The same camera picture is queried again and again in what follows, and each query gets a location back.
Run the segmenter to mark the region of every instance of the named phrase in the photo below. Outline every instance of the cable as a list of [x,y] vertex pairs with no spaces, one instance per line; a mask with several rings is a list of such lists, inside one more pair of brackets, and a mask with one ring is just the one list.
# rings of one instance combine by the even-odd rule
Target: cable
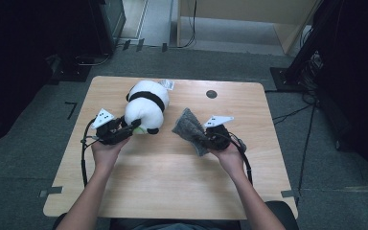
[[281,91],[276,90],[265,90],[265,93],[282,93]]
[[307,32],[306,34],[304,34],[304,37],[303,37],[303,33],[300,33],[300,48],[303,47],[304,43],[306,43],[306,37],[308,37],[308,35],[311,34],[313,30],[313,27],[311,27]]
[[81,65],[81,66],[97,66],[97,65],[102,65],[104,64],[107,60],[109,60],[110,55],[107,55],[105,60],[98,62],[98,63],[92,63],[92,64],[83,64],[83,63],[77,63],[77,65]]
[[90,147],[92,144],[96,143],[97,141],[99,140],[96,140],[94,142],[92,142],[91,144],[89,145],[86,145],[86,138],[88,137],[86,134],[88,133],[88,129],[89,129],[89,126],[91,126],[91,124],[93,124],[95,121],[95,119],[92,119],[88,125],[86,126],[85,128],[85,132],[83,134],[83,138],[81,140],[81,143],[82,143],[82,150],[81,150],[81,172],[82,172],[82,181],[83,181],[83,187],[86,186],[86,184],[88,184],[88,178],[86,176],[86,168],[85,168],[85,151],[88,147]]
[[238,149],[238,152],[240,153],[241,158],[243,159],[244,165],[246,166],[247,178],[248,178],[250,184],[253,185],[252,168],[250,167],[249,160],[247,159],[246,154],[245,154],[245,149],[243,147],[244,146],[244,143],[243,143],[243,141],[241,139],[239,139],[232,132],[227,132],[227,133],[230,135],[231,138],[228,138],[225,135],[220,134],[220,133],[216,133],[216,132],[213,132],[211,134],[220,136],[220,137],[222,137],[222,138],[230,141],[232,144],[234,144],[234,146]]
[[342,9],[343,9],[344,4],[345,4],[345,0],[342,0],[342,3],[340,4],[340,8],[339,8],[339,14],[337,16],[337,21],[336,21],[336,29],[335,29],[335,37],[334,37],[334,41],[333,41],[333,46],[335,46],[335,44],[336,44],[337,31],[339,30],[340,15],[342,14]]
[[[315,111],[315,106],[312,107],[311,115],[310,115],[310,125],[309,125],[309,131],[306,138],[306,143],[304,145],[304,151],[303,151],[303,160],[301,162],[301,168],[300,168],[300,179],[298,180],[298,194],[301,196],[301,186],[303,184],[303,175],[304,175],[304,168],[306,163],[306,155],[307,155],[307,148],[309,145],[309,139],[311,136],[311,128],[312,128],[312,120],[313,120],[313,114]],[[298,202],[300,201],[300,197],[297,197],[296,199],[296,206],[298,207]]]
[[306,109],[306,108],[308,108],[310,106],[312,106],[312,104],[309,104],[309,105],[307,105],[307,106],[305,106],[303,108],[297,109],[297,110],[295,110],[295,111],[293,111],[293,112],[291,112],[291,113],[289,113],[287,115],[283,115],[283,116],[279,116],[279,117],[273,118],[272,119],[273,121],[276,120],[276,119],[283,118],[281,121],[274,123],[274,125],[276,126],[277,124],[282,123],[287,117],[293,116],[293,115],[297,114],[298,112],[303,111],[304,109]]
[[184,46],[177,46],[178,49],[188,48],[195,41],[196,44],[196,0],[194,4],[194,14],[193,14],[193,24],[191,23],[191,18],[189,17],[190,27],[193,29],[193,34],[190,37],[190,40]]
[[322,60],[317,51],[302,64],[299,76],[299,84],[307,88],[309,91],[315,90],[318,85],[314,81],[315,77],[322,68]]

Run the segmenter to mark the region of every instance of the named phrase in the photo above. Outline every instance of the stuffed panda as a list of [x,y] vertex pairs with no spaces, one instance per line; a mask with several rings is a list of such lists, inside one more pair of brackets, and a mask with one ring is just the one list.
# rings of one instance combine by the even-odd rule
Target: stuffed panda
[[153,80],[140,80],[130,89],[126,100],[123,126],[140,124],[134,134],[157,134],[163,125],[163,112],[170,102],[167,89]]

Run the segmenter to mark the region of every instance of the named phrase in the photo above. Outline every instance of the tape marker on floor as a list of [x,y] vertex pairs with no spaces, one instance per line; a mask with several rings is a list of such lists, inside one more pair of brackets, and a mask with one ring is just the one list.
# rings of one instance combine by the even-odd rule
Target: tape marker on floor
[[141,51],[142,50],[142,48],[143,48],[143,43],[145,42],[145,39],[144,38],[142,38],[142,39],[140,39],[139,40],[139,44],[137,44],[137,48],[136,48],[136,52],[139,52],[139,51]]
[[124,50],[127,50],[129,48],[130,45],[130,40],[127,40],[124,44]]
[[61,194],[61,193],[62,193],[62,186],[50,187],[47,190],[40,191],[40,194],[38,195],[38,197],[43,198],[43,197],[47,197],[47,195],[50,195],[50,194]]
[[292,190],[286,190],[286,191],[282,191],[282,197],[283,198],[287,198],[287,197],[299,197],[299,195],[295,195],[294,191],[292,191]]

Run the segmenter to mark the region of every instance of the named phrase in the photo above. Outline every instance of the person's right hand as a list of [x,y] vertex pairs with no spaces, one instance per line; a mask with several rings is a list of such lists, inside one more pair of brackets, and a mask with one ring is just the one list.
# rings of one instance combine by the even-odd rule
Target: person's right hand
[[100,142],[95,142],[91,148],[94,155],[95,170],[99,172],[110,173],[118,158],[122,147],[129,141],[130,137],[116,145],[104,145]]
[[208,151],[218,158],[223,169],[226,170],[232,178],[238,175],[245,175],[243,170],[243,159],[233,143],[225,150],[208,149]]

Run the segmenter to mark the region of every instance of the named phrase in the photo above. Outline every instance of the floor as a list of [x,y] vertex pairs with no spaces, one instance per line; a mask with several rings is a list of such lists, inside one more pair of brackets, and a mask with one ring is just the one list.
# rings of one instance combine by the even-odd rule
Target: floor
[[[125,0],[126,24],[121,41],[132,44],[144,39],[144,45],[177,47],[177,0]],[[193,19],[180,17],[181,39],[184,46],[193,34]],[[284,56],[273,24],[220,19],[195,19],[195,41],[188,47],[194,50],[250,53]],[[289,56],[300,49],[297,42]]]

